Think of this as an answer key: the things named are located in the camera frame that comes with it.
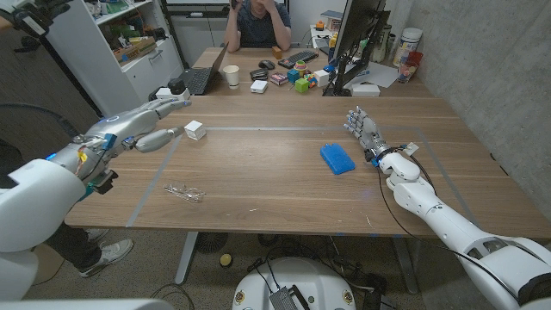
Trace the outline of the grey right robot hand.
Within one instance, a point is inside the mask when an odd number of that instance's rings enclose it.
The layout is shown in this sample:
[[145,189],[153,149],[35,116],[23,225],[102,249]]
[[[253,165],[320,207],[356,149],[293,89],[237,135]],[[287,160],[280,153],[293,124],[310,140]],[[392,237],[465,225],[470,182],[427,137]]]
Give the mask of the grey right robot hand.
[[344,127],[358,139],[367,161],[379,162],[390,153],[392,147],[383,139],[375,122],[359,106],[350,110]]

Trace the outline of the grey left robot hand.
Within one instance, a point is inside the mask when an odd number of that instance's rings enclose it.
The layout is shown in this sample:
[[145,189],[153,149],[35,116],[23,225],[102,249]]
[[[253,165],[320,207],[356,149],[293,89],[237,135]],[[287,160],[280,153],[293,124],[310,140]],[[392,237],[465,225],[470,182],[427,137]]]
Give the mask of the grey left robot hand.
[[190,105],[190,100],[175,97],[146,102],[137,108],[97,122],[84,137],[107,141],[108,134],[112,134],[116,137],[113,147],[122,146],[125,150],[135,148],[143,153],[154,152],[184,131],[184,127],[154,131],[157,122],[171,112]]

